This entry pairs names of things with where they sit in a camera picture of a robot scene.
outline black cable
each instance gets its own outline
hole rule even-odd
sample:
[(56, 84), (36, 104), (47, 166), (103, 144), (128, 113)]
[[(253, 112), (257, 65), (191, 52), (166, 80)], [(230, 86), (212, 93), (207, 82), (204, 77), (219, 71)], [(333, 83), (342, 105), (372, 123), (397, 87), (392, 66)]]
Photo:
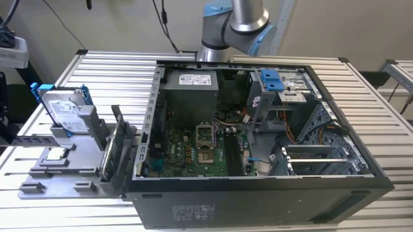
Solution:
[(405, 104), (405, 106), (402, 107), (401, 111), (400, 111), (400, 114), (402, 115), (402, 113), (406, 111), (406, 108), (408, 108), (408, 103)]
[(396, 87), (394, 87), (394, 89), (393, 89), (393, 92), (392, 92), (392, 94), (390, 94), (390, 97), (389, 97), (388, 102), (390, 102), (390, 100), (392, 100), (392, 97), (393, 97), (393, 94), (394, 94), (394, 92), (396, 92), (396, 90), (397, 90), (398, 85), (400, 85), (400, 83), (397, 83), (397, 85), (396, 85)]
[(164, 7), (164, 0), (162, 0), (162, 12), (160, 12), (160, 16), (162, 16), (162, 23), (164, 25), (164, 28), (166, 28), (166, 32), (167, 32), (167, 35), (168, 35), (168, 40), (172, 44), (172, 47), (175, 49), (175, 52), (179, 53), (179, 49), (175, 45), (175, 43), (172, 42), (172, 39), (170, 38), (170, 33), (168, 33), (168, 16), (167, 16), (167, 12), (166, 12), (166, 7)]
[(263, 161), (263, 160), (261, 160), (259, 162), (262, 162), (262, 163), (267, 163), (267, 164), (271, 164), (271, 162), (266, 162), (266, 161)]
[(7, 27), (9, 21), (11, 21), (11, 19), (12, 19), (12, 17), (13, 17), (13, 14), (15, 14), (15, 12), (16, 12), (16, 8), (17, 8), (17, 5), (19, 5), (19, 2), (20, 2), (20, 0), (15, 0), (13, 5), (12, 5), (12, 8), (11, 8), (11, 10), (8, 11), (7, 17), (5, 17), (5, 19), (4, 19), (3, 23), (1, 23), (0, 28), (5, 28), (5, 27)]
[(160, 20), (160, 15), (159, 15), (159, 11), (158, 11), (155, 0), (152, 0), (152, 3), (154, 3), (155, 11), (156, 11), (156, 15), (158, 15), (158, 20), (159, 20), (159, 24), (160, 24), (160, 27), (162, 27), (162, 31), (163, 31), (163, 33), (164, 33), (164, 35), (166, 35), (166, 37), (167, 37), (167, 39), (170, 41), (170, 44), (172, 45), (172, 48), (174, 48), (175, 52), (179, 53), (179, 50), (178, 50), (178, 48), (176, 48), (176, 46), (175, 46), (175, 44), (172, 42), (172, 39), (170, 38), (168, 33), (166, 32), (166, 29), (163, 28), (163, 23), (162, 23), (162, 20)]
[(63, 21), (61, 21), (61, 19), (60, 19), (59, 15), (56, 14), (56, 12), (55, 12), (55, 10), (52, 9), (51, 5), (47, 3), (47, 1), (45, 1), (45, 0), (43, 0), (43, 2), (45, 3), (45, 5), (49, 7), (51, 11), (52, 11), (52, 12), (53, 12), (53, 14), (56, 15), (56, 17), (57, 17), (57, 19), (59, 19), (59, 21), (60, 21), (60, 23), (61, 23), (63, 27), (64, 27), (64, 28), (65, 28), (65, 30), (69, 32), (69, 34), (72, 35), (72, 37), (77, 40), (77, 42), (79, 42), (80, 46), (81, 46), (81, 47), (83, 47), (83, 49), (85, 50), (85, 47), (83, 46), (83, 44), (81, 44), (80, 40), (79, 40), (79, 39), (77, 39), (77, 37), (73, 35), (73, 33), (71, 32), (71, 30), (65, 27), (65, 25), (64, 25), (64, 23), (63, 23)]

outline slotted metal surface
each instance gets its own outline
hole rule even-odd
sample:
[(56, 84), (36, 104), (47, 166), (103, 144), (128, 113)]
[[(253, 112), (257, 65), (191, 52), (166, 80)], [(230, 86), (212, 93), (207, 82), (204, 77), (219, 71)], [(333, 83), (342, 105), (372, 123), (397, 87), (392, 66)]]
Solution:
[[(120, 104), (126, 120), (140, 128), (158, 59), (194, 60), (194, 56), (90, 51), (75, 57), (56, 84), (79, 86), (84, 83), (100, 118), (115, 122), (110, 105)], [(237, 56), (235, 62), (311, 65), (396, 189), (338, 225), (196, 231), (413, 231), (413, 129), (353, 66), (337, 58)], [(39, 107), (20, 135), (49, 134), (49, 124)], [(0, 157), (1, 229), (146, 231), (132, 204), (120, 199), (20, 200), (17, 189), (40, 153), (41, 148), (9, 147)]]

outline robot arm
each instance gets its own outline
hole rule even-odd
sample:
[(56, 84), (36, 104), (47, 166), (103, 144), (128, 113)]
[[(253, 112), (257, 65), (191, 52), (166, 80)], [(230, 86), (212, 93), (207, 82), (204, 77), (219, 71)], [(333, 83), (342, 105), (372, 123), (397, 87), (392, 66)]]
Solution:
[(204, 5), (198, 61), (231, 62), (229, 48), (249, 56), (266, 54), (275, 36), (262, 0), (216, 0)]

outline blue plastic latch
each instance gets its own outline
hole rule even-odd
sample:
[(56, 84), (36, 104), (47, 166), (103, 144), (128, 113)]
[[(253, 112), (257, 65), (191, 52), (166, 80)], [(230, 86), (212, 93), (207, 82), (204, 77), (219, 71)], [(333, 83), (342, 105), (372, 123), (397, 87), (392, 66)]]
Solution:
[(265, 83), (266, 91), (283, 91), (283, 84), (275, 70), (261, 70), (261, 78)]
[(39, 84), (36, 82), (33, 82), (31, 84), (31, 88), (32, 88), (31, 92), (32, 92), (32, 94), (33, 94), (33, 96), (36, 98), (36, 101), (41, 102), (41, 98), (40, 98), (39, 93), (37, 93)]
[(80, 89), (81, 89), (83, 94), (84, 94), (85, 103), (88, 105), (92, 105), (94, 102), (92, 102), (92, 97), (91, 97), (91, 94), (90, 94), (90, 89), (84, 86), (84, 84), (80, 86)]
[(51, 90), (51, 89), (53, 89), (53, 88), (55, 88), (55, 85), (52, 85), (52, 84), (43, 84), (43, 85), (37, 88), (37, 90), (48, 91), (48, 90)]
[(220, 15), (233, 10), (233, 3), (230, 0), (210, 1), (204, 5), (204, 17)]

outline orange wire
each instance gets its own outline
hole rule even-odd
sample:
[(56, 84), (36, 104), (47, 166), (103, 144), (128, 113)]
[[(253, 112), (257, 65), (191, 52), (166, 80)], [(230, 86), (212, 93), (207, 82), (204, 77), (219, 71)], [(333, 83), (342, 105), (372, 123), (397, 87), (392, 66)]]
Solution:
[(291, 143), (297, 144), (294, 135), (293, 135), (290, 127), (289, 127), (289, 123), (286, 121), (286, 113), (285, 113), (285, 111), (283, 111), (283, 121), (285, 121), (285, 134), (289, 137)]
[(318, 131), (318, 140), (319, 140), (319, 145), (322, 145), (322, 129)]

